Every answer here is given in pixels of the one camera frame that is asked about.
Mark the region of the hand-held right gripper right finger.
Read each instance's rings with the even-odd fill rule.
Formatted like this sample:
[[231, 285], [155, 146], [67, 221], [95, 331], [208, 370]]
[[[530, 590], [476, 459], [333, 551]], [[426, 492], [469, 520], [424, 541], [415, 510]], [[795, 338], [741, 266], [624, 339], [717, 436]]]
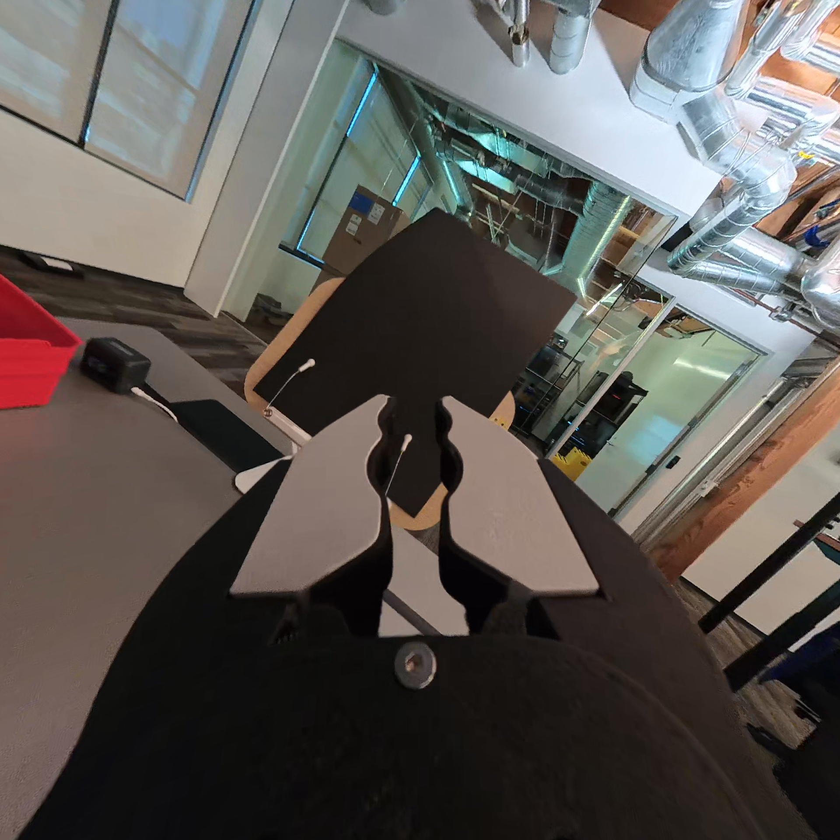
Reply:
[[538, 595], [590, 596], [599, 584], [537, 456], [451, 395], [436, 407], [443, 547], [501, 583]]

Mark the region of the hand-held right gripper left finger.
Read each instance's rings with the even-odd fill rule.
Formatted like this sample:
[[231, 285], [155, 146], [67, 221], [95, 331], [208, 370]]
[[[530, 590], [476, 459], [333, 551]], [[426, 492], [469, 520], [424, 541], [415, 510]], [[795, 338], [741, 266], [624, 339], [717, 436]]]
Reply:
[[394, 397], [375, 395], [294, 456], [232, 596], [301, 594], [390, 532], [393, 414]]

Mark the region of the dark phone on table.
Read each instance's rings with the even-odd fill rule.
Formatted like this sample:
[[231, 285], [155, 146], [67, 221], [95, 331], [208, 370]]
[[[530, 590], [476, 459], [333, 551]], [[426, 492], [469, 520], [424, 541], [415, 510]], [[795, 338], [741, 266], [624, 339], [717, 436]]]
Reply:
[[251, 426], [216, 400], [169, 405], [179, 424], [235, 473], [283, 458]]

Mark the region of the black shelf rack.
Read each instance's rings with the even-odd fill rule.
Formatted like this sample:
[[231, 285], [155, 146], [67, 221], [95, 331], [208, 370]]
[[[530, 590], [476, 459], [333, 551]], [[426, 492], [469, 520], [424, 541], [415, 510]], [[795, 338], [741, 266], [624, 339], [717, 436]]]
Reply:
[[571, 428], [560, 454], [567, 455], [577, 448], [595, 457], [648, 396], [648, 390], [634, 381], [634, 374], [624, 371], [590, 412], [582, 416], [585, 406], [606, 379], [607, 372], [599, 371], [585, 385], [581, 385], [578, 374], [551, 384], [530, 385], [521, 394], [513, 431], [524, 440], [536, 443], [546, 455]]

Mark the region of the wooden board with black panel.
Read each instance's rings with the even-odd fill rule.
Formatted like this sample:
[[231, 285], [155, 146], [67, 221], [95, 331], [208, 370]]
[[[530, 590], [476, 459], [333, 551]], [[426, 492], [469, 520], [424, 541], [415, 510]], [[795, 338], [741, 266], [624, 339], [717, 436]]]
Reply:
[[510, 425], [512, 389], [576, 294], [435, 209], [328, 280], [300, 305], [245, 379], [258, 413], [302, 364], [277, 406], [307, 433], [378, 394], [398, 396], [395, 431], [413, 439], [388, 497], [409, 531], [440, 519], [445, 487], [434, 410], [453, 396]]

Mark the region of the black charger cube with display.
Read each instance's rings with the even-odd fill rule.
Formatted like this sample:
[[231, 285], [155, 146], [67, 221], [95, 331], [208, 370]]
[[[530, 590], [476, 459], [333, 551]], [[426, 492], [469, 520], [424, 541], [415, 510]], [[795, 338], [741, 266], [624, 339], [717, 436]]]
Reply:
[[113, 337], [93, 338], [85, 344], [79, 370], [106, 390], [129, 395], [147, 381], [152, 362]]

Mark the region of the black boom pole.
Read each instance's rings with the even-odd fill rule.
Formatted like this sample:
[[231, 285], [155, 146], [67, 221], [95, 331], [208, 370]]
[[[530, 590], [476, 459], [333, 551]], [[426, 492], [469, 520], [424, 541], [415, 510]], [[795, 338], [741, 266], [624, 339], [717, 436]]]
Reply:
[[[737, 607], [746, 602], [801, 553], [809, 543], [813, 543], [827, 526], [838, 519], [838, 514], [839, 496], [835, 495], [702, 616], [697, 623], [699, 630], [704, 634], [709, 634], [718, 627], [725, 618], [735, 612]], [[835, 582], [724, 669], [723, 675], [730, 690], [733, 693], [739, 692], [777, 657], [785, 653], [792, 644], [800, 641], [819, 622], [834, 613], [838, 607], [839, 583]]]

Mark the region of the cardboard box with blue label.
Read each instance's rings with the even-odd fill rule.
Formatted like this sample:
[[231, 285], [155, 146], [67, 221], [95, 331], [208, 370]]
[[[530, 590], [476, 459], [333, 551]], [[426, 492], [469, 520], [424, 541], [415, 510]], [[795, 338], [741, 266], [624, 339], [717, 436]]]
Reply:
[[325, 250], [315, 285], [336, 277], [347, 277], [409, 224], [409, 217], [402, 209], [358, 185]]

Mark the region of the red plastic bin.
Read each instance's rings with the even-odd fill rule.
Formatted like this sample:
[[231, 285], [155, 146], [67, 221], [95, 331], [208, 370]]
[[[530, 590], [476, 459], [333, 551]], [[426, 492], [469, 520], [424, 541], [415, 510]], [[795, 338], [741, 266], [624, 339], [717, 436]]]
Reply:
[[1, 277], [1, 408], [46, 405], [81, 339]]

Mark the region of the silver ventilation ducts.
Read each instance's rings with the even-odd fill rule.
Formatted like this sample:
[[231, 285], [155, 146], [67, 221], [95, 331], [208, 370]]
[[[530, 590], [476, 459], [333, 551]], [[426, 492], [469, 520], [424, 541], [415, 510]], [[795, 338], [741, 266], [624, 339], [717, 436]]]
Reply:
[[600, 2], [348, 2], [338, 38], [618, 192], [692, 215], [668, 270], [784, 298], [838, 333], [838, 237], [818, 257], [759, 230], [812, 163], [838, 164], [838, 2], [677, 2], [651, 33]]

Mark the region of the large window with blinds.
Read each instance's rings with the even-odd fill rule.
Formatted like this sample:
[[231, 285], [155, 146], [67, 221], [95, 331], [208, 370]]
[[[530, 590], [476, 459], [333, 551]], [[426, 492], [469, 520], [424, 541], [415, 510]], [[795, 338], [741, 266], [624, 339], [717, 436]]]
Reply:
[[2, 1], [2, 111], [186, 200], [258, 10]]

